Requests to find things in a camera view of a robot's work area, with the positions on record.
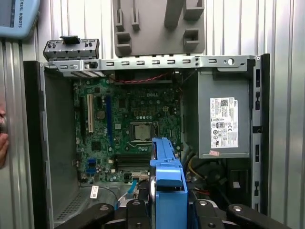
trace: cpu socket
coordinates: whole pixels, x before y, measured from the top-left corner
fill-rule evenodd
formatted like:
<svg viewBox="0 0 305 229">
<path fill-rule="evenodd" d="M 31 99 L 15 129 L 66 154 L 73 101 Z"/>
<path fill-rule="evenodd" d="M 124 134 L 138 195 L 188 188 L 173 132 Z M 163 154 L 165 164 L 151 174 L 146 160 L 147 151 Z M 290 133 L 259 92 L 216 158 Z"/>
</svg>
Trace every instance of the cpu socket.
<svg viewBox="0 0 305 229">
<path fill-rule="evenodd" d="M 131 142 L 151 142 L 152 138 L 159 135 L 159 128 L 152 122 L 130 123 Z"/>
</svg>

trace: metal screw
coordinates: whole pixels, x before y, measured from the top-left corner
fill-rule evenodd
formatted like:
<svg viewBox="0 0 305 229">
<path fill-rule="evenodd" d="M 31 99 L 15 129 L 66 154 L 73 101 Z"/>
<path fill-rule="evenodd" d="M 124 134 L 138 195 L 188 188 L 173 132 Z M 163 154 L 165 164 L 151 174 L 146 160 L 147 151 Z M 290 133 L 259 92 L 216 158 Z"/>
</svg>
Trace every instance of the metal screw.
<svg viewBox="0 0 305 229">
<path fill-rule="evenodd" d="M 208 205 L 208 203 L 207 203 L 206 201 L 204 201 L 204 200 L 201 200 L 199 203 L 200 203 L 200 205 L 202 205 L 202 206 Z"/>
<path fill-rule="evenodd" d="M 132 204 L 133 204 L 133 205 L 139 205 L 140 202 L 139 202 L 139 201 L 135 201 L 135 202 L 133 202 Z"/>
<path fill-rule="evenodd" d="M 101 211 L 107 211 L 109 208 L 106 206 L 106 205 L 103 205 L 101 208 L 100 208 L 100 210 Z"/>
<path fill-rule="evenodd" d="M 235 211 L 242 211 L 243 209 L 240 206 L 233 206 L 233 210 Z"/>
<path fill-rule="evenodd" d="M 208 226 L 209 226 L 210 228 L 215 228 L 215 227 L 216 227 L 216 225 L 213 224 L 213 223 L 209 223 Z"/>
</svg>

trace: red cable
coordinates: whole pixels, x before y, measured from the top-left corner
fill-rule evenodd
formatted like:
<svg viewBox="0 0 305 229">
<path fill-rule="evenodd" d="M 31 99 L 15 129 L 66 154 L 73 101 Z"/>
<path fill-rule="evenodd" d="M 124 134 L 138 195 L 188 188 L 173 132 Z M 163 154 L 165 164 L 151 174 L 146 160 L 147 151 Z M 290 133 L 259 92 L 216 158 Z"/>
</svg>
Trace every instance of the red cable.
<svg viewBox="0 0 305 229">
<path fill-rule="evenodd" d="M 148 81 L 153 81 L 153 80 L 159 79 L 162 76 L 165 76 L 166 74 L 167 73 L 161 74 L 161 75 L 158 75 L 158 76 L 155 76 L 153 78 L 146 79 L 146 80 L 130 80 L 130 81 L 116 80 L 116 82 L 119 82 L 119 83 L 144 83 L 144 82 L 148 82 Z"/>
</svg>

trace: blue pcie slot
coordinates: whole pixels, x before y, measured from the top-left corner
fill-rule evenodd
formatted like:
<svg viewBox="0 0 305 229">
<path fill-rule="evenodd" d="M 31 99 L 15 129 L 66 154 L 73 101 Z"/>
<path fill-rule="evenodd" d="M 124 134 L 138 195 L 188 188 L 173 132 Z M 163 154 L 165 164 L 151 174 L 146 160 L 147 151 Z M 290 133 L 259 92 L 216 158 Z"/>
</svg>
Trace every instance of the blue pcie slot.
<svg viewBox="0 0 305 229">
<path fill-rule="evenodd" d="M 112 121 L 111 121 L 111 97 L 107 95 L 105 98 L 106 101 L 106 119 L 107 119 L 107 133 L 110 140 L 110 145 L 113 145 L 112 139 Z"/>
</svg>

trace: white sticker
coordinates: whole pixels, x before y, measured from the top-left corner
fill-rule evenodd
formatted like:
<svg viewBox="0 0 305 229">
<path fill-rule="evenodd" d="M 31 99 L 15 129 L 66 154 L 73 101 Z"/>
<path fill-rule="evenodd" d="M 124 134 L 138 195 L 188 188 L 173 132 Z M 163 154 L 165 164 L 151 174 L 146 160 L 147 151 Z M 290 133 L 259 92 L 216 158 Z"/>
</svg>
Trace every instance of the white sticker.
<svg viewBox="0 0 305 229">
<path fill-rule="evenodd" d="M 238 101 L 230 98 L 211 98 L 211 148 L 238 147 Z"/>
<path fill-rule="evenodd" d="M 98 192 L 99 192 L 99 187 L 98 186 L 92 186 L 90 198 L 91 199 L 96 199 Z"/>
</svg>

